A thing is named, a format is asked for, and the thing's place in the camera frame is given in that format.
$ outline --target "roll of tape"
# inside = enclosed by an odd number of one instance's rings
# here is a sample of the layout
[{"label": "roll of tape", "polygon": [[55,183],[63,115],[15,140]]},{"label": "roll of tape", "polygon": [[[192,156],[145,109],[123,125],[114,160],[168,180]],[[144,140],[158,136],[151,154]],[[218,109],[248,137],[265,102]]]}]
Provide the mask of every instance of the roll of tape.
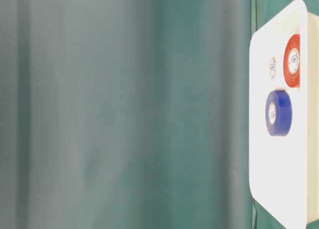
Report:
[{"label": "roll of tape", "polygon": [[271,91],[265,109],[266,126],[271,136],[288,134],[292,122],[292,107],[286,91]]},{"label": "roll of tape", "polygon": [[300,82],[300,35],[293,35],[284,54],[284,76],[290,87],[299,87]]}]

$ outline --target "blue tape roll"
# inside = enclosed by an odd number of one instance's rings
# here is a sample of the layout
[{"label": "blue tape roll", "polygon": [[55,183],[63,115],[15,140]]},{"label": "blue tape roll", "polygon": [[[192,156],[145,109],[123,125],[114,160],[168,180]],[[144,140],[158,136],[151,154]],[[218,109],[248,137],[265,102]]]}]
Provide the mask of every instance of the blue tape roll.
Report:
[{"label": "blue tape roll", "polygon": [[265,118],[271,136],[288,134],[292,121],[290,97],[286,91],[271,91],[266,102]]}]

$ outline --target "teal fabric backdrop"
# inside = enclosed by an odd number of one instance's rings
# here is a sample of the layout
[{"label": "teal fabric backdrop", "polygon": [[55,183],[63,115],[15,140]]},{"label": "teal fabric backdrop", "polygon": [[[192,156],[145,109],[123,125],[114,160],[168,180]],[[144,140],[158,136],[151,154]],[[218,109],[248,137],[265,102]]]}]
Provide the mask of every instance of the teal fabric backdrop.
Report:
[{"label": "teal fabric backdrop", "polygon": [[[273,16],[280,12],[293,0],[251,0],[251,33],[253,34]],[[319,15],[319,0],[304,0],[308,11]],[[253,206],[256,212],[253,221],[256,229],[282,229],[284,228],[257,202]],[[309,224],[308,229],[318,229],[319,221]]]},{"label": "teal fabric backdrop", "polygon": [[247,229],[250,0],[0,0],[0,227]]}]

